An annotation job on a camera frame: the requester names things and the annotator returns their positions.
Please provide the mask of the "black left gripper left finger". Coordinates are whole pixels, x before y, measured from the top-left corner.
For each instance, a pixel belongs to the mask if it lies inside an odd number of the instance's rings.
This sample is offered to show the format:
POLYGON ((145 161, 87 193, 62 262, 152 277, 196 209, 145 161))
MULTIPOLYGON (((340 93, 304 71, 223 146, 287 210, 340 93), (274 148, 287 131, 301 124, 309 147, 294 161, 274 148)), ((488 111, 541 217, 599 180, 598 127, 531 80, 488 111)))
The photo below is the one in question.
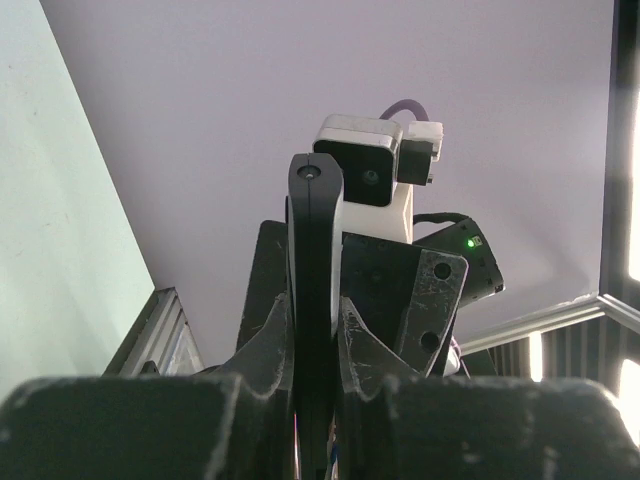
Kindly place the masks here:
POLYGON ((293 350, 282 294, 263 328, 212 372, 26 382, 1 407, 1 475, 289 479, 293 350))

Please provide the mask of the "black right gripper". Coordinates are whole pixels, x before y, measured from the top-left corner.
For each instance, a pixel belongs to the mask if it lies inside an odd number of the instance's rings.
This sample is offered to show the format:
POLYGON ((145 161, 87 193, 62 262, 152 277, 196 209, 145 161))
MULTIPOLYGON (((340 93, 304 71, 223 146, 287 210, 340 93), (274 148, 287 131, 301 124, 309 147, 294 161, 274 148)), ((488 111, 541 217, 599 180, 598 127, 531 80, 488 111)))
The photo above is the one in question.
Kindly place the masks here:
MULTIPOLYGON (((287 226, 259 228, 236 345, 264 325, 286 282, 287 226)), ((461 366, 451 346, 467 261, 420 246, 346 233, 340 294, 349 298, 368 330, 414 370, 453 375, 461 366)))

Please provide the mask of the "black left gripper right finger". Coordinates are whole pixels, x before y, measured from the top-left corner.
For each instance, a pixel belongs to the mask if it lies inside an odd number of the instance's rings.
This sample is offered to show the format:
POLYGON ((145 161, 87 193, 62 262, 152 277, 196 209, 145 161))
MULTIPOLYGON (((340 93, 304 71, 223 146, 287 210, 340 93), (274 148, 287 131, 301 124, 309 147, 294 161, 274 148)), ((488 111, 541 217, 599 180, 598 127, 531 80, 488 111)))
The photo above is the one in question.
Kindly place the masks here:
POLYGON ((580 379, 423 378, 343 299, 337 330, 343 479, 635 479, 616 398, 580 379))

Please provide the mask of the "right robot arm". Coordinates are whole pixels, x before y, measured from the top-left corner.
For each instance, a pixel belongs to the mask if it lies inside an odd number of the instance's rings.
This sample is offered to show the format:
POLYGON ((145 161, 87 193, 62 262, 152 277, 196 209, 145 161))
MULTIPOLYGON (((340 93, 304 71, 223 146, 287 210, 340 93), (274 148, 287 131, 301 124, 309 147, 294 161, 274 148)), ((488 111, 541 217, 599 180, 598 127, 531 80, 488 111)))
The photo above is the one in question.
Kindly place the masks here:
POLYGON ((411 244, 344 233, 331 213, 291 213, 258 231, 236 346, 266 323, 278 295, 293 316, 305 363, 328 356, 340 301, 420 376, 442 375, 457 312, 501 292, 503 276, 484 234, 468 216, 420 214, 442 229, 411 244))

